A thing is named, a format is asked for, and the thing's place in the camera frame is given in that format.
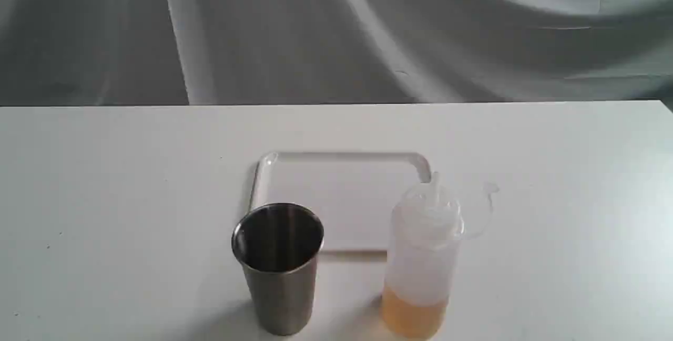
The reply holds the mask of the translucent squeeze bottle amber liquid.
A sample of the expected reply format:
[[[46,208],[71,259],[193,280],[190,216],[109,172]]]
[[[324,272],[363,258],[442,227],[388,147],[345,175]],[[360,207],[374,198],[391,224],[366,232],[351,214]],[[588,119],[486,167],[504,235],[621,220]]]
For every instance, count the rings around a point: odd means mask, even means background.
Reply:
[[[461,203],[433,172],[401,197],[390,217],[380,314],[397,336],[430,339],[438,332],[450,302],[452,281],[463,241],[475,240],[490,226],[497,184],[483,187],[488,209],[481,228],[468,231]]]

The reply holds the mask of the stainless steel cup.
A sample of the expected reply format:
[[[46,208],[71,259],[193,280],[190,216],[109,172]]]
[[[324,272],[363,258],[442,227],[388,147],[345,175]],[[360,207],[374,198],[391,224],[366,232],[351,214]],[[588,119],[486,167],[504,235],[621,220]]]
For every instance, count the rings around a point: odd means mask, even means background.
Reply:
[[[269,333],[293,335],[310,321],[324,236],[317,215],[295,203],[262,205],[234,227],[231,249]]]

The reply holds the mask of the white plastic tray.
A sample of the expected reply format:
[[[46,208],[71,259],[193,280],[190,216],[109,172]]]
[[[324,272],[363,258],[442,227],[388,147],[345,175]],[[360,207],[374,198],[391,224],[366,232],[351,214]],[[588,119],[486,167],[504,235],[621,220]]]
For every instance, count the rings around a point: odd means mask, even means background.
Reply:
[[[416,152],[274,151],[257,164],[249,208],[302,205],[324,226],[324,252],[384,253],[395,205],[430,179]]]

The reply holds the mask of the grey fabric backdrop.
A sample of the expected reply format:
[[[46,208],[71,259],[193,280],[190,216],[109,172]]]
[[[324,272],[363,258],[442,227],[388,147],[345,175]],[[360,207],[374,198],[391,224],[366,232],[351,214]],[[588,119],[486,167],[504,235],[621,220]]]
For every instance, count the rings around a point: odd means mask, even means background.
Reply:
[[[671,0],[2,0],[2,106],[671,106]]]

